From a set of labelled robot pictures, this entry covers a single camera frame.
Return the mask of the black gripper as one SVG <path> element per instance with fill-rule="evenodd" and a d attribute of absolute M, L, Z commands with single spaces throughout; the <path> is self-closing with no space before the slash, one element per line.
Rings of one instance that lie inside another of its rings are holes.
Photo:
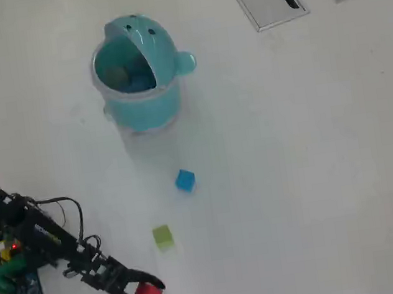
<path fill-rule="evenodd" d="M 81 281 L 108 294 L 126 294 L 128 284 L 146 283 L 165 290 L 165 284 L 151 273 L 126 268 L 113 257 L 99 256 L 91 263 L 89 270 L 82 275 Z"/>

